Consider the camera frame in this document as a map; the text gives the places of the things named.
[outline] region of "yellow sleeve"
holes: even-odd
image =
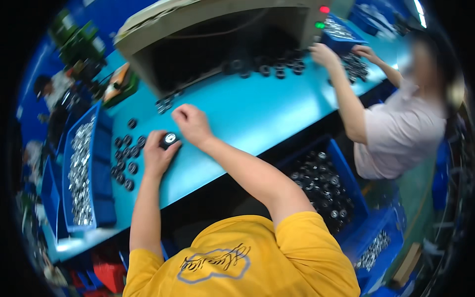
[[[130,252],[127,282],[123,297],[138,296],[162,266],[164,260],[146,249],[134,249]]]
[[[304,211],[285,218],[277,226],[275,238],[281,252],[319,296],[360,295],[350,260],[318,213]]]

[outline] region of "table surface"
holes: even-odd
[[[364,33],[350,22],[349,26],[369,42],[380,58],[397,68],[399,40],[382,40]],[[114,118],[113,140],[117,136],[130,134],[133,143],[136,143],[140,135],[147,136],[154,129],[176,132],[182,139],[182,148],[161,183],[160,208],[164,208],[225,173],[212,158],[183,139],[170,116],[172,110],[183,103],[197,106],[208,115],[211,129],[217,137],[238,149],[259,155],[338,109],[334,89],[327,82],[327,71],[315,65],[309,56],[304,61],[306,69],[301,76],[287,70],[283,80],[263,77],[258,73],[252,73],[248,79],[222,74],[204,79],[186,88],[184,94],[174,100],[173,107],[162,115],[157,114],[157,98],[141,81],[134,95],[108,110]],[[125,60],[116,50],[107,57],[107,62],[109,65],[104,71],[111,72]],[[373,64],[369,65],[368,71],[366,83],[358,79],[352,86],[358,96],[386,78]],[[138,119],[133,130],[127,127],[127,121],[131,118]],[[115,149],[111,160],[115,160],[114,153]],[[52,262],[72,258],[130,227],[143,174],[143,154],[136,162],[138,173],[134,176],[126,173],[126,177],[135,181],[132,192],[113,182],[117,214],[117,223],[113,227],[73,233],[58,243],[51,228],[43,228]]]

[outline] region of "fluorescent light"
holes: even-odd
[[[419,0],[414,0],[414,4],[416,5],[417,12],[419,14],[424,15],[424,11],[422,10],[422,6],[420,5]]]
[[[419,19],[420,19],[420,24],[424,27],[424,28],[427,28],[426,27],[426,19],[424,18],[423,15],[419,14]]]

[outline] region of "light pink t-shirt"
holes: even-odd
[[[367,145],[355,143],[356,171],[365,179],[394,179],[433,155],[445,134],[441,109],[414,96],[402,80],[385,103],[365,109]]]

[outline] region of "person in yellow shirt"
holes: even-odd
[[[272,221],[256,215],[219,221],[165,262],[159,187],[181,142],[163,150],[158,144],[166,132],[152,131],[132,215],[123,297],[360,294],[352,264],[298,185],[270,164],[216,138],[196,107],[184,104],[171,115],[192,145],[267,207]]]

